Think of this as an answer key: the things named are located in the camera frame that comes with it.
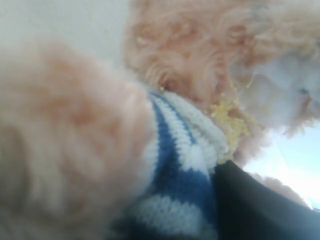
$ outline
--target black fabric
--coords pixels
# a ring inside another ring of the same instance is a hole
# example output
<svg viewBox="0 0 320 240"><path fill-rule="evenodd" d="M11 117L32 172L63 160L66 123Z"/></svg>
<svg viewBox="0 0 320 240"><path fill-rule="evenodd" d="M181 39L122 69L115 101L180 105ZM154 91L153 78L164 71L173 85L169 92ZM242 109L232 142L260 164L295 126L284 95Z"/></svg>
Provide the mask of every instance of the black fabric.
<svg viewBox="0 0 320 240"><path fill-rule="evenodd" d="M220 240L320 240L320 213L273 192L233 162L214 179Z"/></svg>

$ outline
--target striped sweater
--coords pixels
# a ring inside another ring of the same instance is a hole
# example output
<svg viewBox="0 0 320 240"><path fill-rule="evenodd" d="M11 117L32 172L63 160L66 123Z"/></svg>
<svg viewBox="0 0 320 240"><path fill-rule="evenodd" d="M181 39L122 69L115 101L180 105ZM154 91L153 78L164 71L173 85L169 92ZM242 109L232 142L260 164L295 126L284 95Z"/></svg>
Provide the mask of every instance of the striped sweater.
<svg viewBox="0 0 320 240"><path fill-rule="evenodd" d="M150 146L153 182L130 209L130 239L156 240L177 234L217 240L217 159L227 150L223 133L174 93L150 93L157 138Z"/></svg>

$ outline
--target fluffy dog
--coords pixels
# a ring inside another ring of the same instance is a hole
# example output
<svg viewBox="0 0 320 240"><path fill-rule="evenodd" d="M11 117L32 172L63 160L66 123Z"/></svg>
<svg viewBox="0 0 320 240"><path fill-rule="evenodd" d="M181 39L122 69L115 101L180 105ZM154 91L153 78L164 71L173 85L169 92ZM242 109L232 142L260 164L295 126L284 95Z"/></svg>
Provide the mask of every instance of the fluffy dog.
<svg viewBox="0 0 320 240"><path fill-rule="evenodd" d="M215 239L217 161L319 116L316 0L131 4L134 73L59 40L0 50L1 239L100 240L132 203L136 229Z"/></svg>

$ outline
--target dog sweater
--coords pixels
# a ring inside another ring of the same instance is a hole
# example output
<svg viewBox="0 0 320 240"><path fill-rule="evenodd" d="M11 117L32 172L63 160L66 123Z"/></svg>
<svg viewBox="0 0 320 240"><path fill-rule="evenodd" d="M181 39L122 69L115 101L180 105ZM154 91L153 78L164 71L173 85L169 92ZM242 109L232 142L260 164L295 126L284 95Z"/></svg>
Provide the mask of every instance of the dog sweater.
<svg viewBox="0 0 320 240"><path fill-rule="evenodd" d="M157 240L183 234L217 240L215 188L211 178L227 151L224 134L201 111L170 92L149 94L157 123L150 146L153 182L129 208L130 239Z"/></svg>

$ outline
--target white wall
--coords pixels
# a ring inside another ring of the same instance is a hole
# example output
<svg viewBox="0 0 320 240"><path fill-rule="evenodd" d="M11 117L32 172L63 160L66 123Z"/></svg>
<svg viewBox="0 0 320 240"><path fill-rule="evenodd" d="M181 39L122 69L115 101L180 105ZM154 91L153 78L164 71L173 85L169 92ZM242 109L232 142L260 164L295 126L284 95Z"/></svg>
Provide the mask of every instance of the white wall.
<svg viewBox="0 0 320 240"><path fill-rule="evenodd" d="M54 34L118 64L127 11L127 0L0 0L0 42Z"/></svg>

